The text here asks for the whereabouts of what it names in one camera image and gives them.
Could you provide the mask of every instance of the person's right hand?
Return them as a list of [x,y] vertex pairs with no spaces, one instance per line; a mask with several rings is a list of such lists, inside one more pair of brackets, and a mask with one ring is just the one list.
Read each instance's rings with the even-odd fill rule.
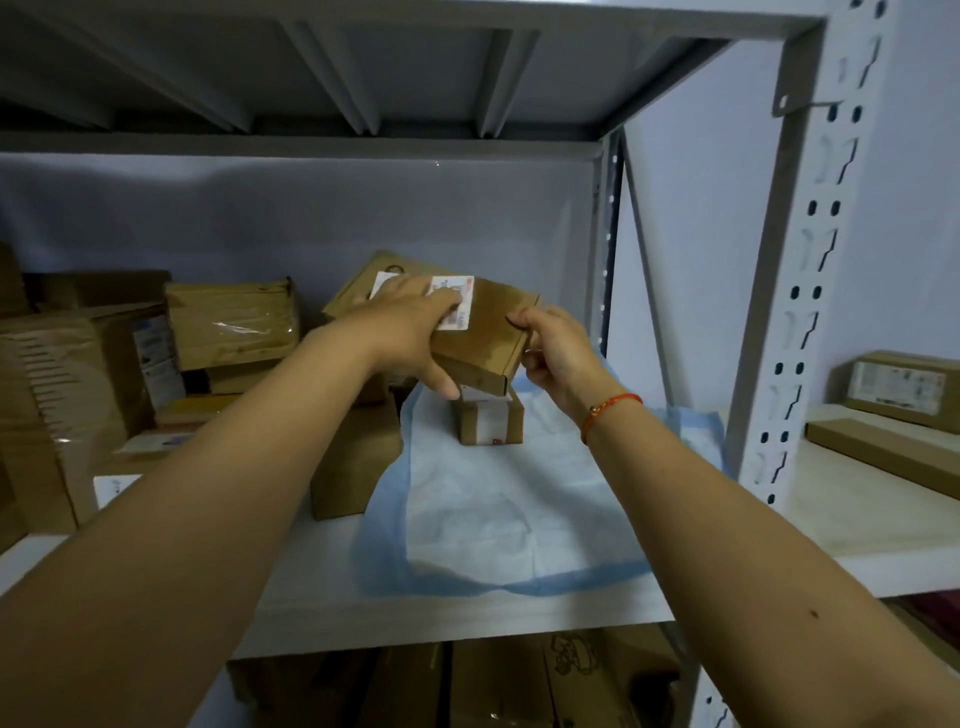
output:
[[521,359],[527,376],[577,426],[591,407],[627,391],[604,369],[586,330],[559,306],[524,308],[507,319],[534,332]]

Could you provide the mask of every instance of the white wall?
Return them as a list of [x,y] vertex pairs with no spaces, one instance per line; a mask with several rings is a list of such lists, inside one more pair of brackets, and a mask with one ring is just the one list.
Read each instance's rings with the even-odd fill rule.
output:
[[[814,401],[831,368],[865,351],[960,358],[958,37],[952,0],[901,13]],[[779,57],[777,44],[738,43],[627,127],[677,404],[730,405],[780,131]],[[653,342],[638,276],[638,256],[618,248],[611,360],[643,392]]]
[[0,239],[24,270],[292,275],[319,309],[389,248],[582,313],[589,162],[0,155]]

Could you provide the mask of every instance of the forearm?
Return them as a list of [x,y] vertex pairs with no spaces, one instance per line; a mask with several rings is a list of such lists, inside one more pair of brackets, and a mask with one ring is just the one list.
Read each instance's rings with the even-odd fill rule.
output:
[[310,334],[0,600],[12,724],[186,723],[370,373],[349,335]]
[[636,402],[606,411],[588,443],[742,723],[885,725],[905,707],[936,724],[946,672],[800,531]]

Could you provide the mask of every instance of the person's left hand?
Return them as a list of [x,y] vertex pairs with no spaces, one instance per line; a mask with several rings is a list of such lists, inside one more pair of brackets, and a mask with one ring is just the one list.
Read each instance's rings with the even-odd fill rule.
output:
[[460,398],[460,388],[430,354],[430,334],[460,303],[449,288],[429,296],[430,276],[394,276],[369,301],[355,302],[340,321],[356,329],[373,356],[373,370],[415,376],[448,400]]

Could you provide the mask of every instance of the orange string bracelet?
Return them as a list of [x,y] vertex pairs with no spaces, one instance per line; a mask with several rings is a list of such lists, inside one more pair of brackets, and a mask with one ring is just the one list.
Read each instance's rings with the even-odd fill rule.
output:
[[583,441],[584,445],[587,444],[587,433],[590,431],[590,428],[593,427],[593,423],[596,421],[597,416],[607,409],[607,407],[617,404],[622,400],[636,400],[640,404],[643,404],[643,399],[640,398],[640,395],[635,395],[633,392],[625,392],[622,395],[609,398],[602,404],[597,404],[595,407],[591,407],[589,414],[587,414],[587,419],[584,421],[584,426],[580,428],[580,439]]

